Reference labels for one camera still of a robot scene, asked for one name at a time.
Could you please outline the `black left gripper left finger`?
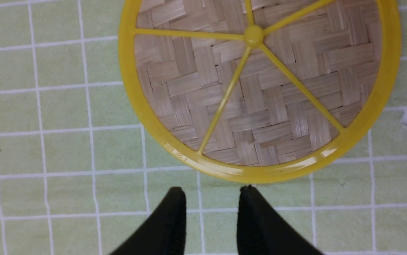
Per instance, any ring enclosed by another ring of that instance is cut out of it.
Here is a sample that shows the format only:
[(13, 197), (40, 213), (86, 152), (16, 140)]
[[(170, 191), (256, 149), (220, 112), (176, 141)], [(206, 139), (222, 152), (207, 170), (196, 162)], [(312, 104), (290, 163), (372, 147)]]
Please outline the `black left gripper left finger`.
[(112, 255), (184, 255), (187, 202), (181, 187), (171, 187), (152, 214)]

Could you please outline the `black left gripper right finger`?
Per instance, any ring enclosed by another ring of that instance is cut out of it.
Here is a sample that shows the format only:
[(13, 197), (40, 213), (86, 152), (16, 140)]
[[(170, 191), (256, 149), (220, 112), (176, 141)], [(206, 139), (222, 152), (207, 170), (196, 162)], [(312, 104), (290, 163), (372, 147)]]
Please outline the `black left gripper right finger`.
[(321, 255), (252, 186), (240, 189), (236, 243), (239, 255)]

